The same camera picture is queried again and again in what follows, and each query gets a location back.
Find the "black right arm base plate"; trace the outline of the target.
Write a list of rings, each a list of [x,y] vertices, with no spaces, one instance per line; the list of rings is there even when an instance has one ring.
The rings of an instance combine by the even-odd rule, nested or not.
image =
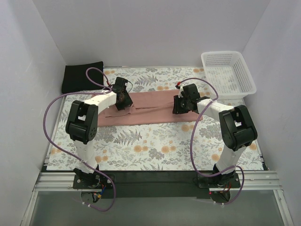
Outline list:
[[[234,171],[230,174],[221,174],[216,177],[203,177],[197,175],[193,182],[199,188],[240,188],[241,183],[238,174]]]

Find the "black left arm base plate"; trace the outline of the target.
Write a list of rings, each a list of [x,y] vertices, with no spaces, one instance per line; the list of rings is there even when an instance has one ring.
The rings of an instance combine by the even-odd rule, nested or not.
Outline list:
[[[73,172],[75,173],[72,186],[73,189],[113,188],[111,181],[97,172],[85,173],[78,168],[75,168]]]

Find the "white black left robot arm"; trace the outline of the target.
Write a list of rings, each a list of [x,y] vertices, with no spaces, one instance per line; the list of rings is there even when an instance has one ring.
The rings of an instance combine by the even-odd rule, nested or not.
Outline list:
[[[100,183],[100,177],[94,173],[98,164],[95,160],[94,138],[97,134],[98,114],[111,106],[117,112],[128,110],[133,105],[133,101],[127,91],[128,80],[117,77],[115,83],[111,85],[112,92],[103,91],[100,95],[94,96],[85,101],[74,101],[69,112],[66,132],[76,147],[80,160],[79,170],[86,173],[84,183],[89,188],[96,188]]]

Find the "pink t shirt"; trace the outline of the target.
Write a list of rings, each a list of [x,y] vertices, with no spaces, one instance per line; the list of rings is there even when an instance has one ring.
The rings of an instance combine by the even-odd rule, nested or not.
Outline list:
[[[120,111],[115,105],[102,111],[98,114],[98,127],[196,121],[198,114],[194,112],[172,113],[178,93],[176,89],[131,93],[133,104]]]

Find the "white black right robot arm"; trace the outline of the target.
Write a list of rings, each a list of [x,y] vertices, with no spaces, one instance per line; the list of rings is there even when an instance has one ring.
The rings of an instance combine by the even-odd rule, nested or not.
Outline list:
[[[174,96],[173,114],[194,112],[198,114],[196,123],[202,115],[220,123],[224,148],[220,159],[214,165],[211,177],[216,186],[226,186],[230,181],[230,175],[235,172],[241,154],[258,137],[250,113],[245,105],[233,107],[209,97],[201,97],[195,84],[186,86],[180,84],[178,82],[176,85],[179,93]]]

